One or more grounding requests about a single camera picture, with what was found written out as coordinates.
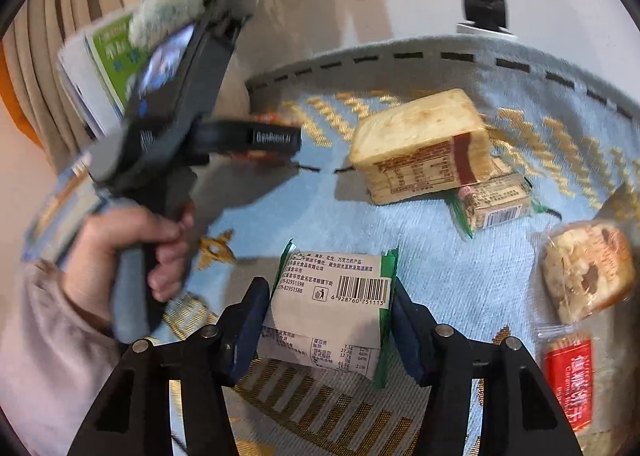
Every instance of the pink sleeve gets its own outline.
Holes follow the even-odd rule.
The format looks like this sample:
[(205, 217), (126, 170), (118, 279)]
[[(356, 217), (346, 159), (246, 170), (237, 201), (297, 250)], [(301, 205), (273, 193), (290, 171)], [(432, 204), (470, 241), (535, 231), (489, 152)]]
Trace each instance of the pink sleeve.
[(44, 261), (26, 267), (0, 339), (0, 406), (38, 456), (66, 455), (119, 358), (116, 341), (69, 306), (61, 275)]

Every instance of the barcode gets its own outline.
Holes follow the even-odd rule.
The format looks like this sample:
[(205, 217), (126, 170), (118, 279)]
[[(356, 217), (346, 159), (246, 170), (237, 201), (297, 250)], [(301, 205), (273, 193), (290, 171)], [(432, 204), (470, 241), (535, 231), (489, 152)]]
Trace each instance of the barcode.
[(388, 279), (367, 279), (366, 277), (340, 276), (338, 297), (374, 301), (386, 300)]
[(520, 209), (522, 205), (516, 205), (513, 207), (507, 207), (505, 209), (499, 209), (497, 211), (488, 212), (484, 217), (484, 226), (492, 227), (499, 225), (507, 221), (511, 221), (520, 216)]

